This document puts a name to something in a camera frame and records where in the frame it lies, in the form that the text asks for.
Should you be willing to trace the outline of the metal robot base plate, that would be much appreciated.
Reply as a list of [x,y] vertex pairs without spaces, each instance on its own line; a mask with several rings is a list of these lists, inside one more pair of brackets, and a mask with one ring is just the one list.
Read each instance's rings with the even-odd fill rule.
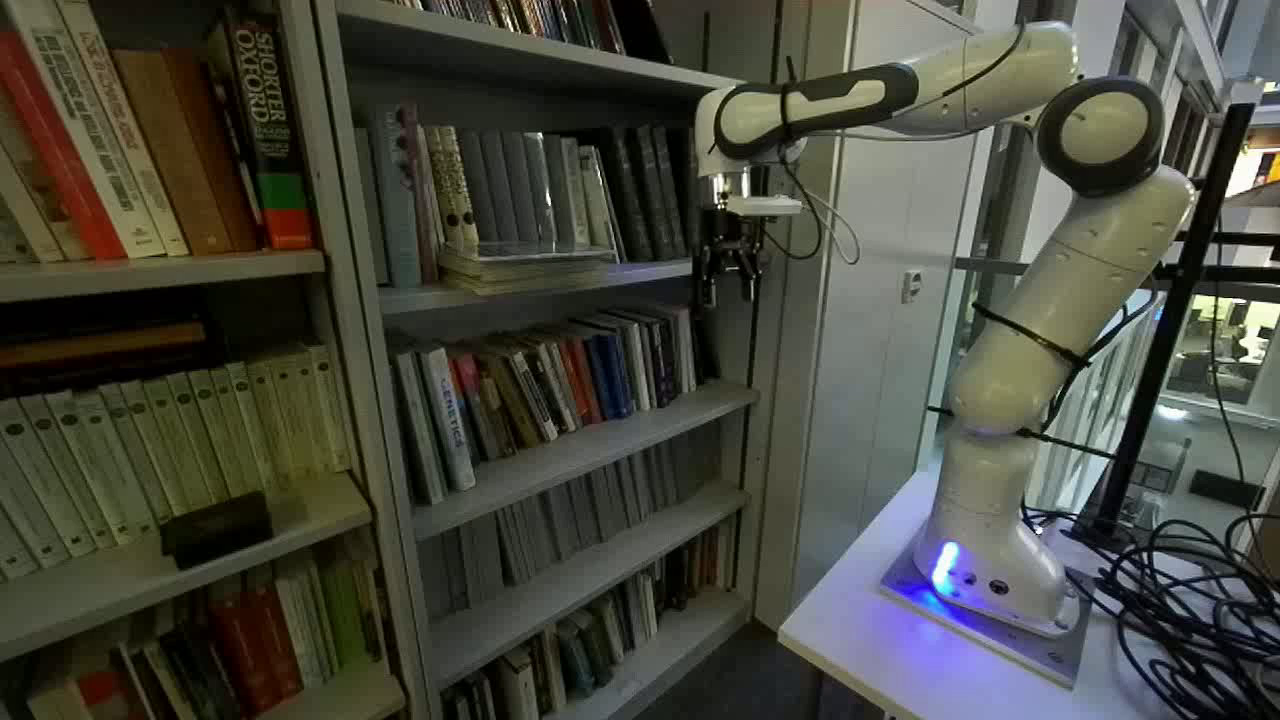
[[1060,613],[1036,628],[996,620],[973,607],[982,581],[973,577],[962,561],[968,551],[957,541],[947,541],[928,567],[917,567],[917,557],[900,551],[879,577],[879,590],[1028,672],[1073,688],[1087,641],[1087,600],[1068,590]]

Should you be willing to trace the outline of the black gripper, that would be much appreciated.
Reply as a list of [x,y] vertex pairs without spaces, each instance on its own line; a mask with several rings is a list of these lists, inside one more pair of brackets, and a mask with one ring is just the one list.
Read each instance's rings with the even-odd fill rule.
[[717,213],[709,222],[709,303],[719,303],[719,277],[739,277],[745,303],[758,300],[758,240],[753,222],[731,213]]

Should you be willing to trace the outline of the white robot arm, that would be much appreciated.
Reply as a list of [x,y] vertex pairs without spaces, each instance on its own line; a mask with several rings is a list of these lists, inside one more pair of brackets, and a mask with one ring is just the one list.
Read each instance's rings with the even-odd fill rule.
[[1186,177],[1161,160],[1161,95],[1132,76],[1087,76],[1075,31],[1033,21],[835,76],[710,89],[697,105],[697,171],[726,215],[789,215],[794,205],[753,192],[747,171],[811,131],[990,123],[1023,123],[1073,205],[950,374],[950,432],[913,564],[950,607],[1060,636],[1075,620],[1068,572],[1018,517],[1033,432],[1191,208]]

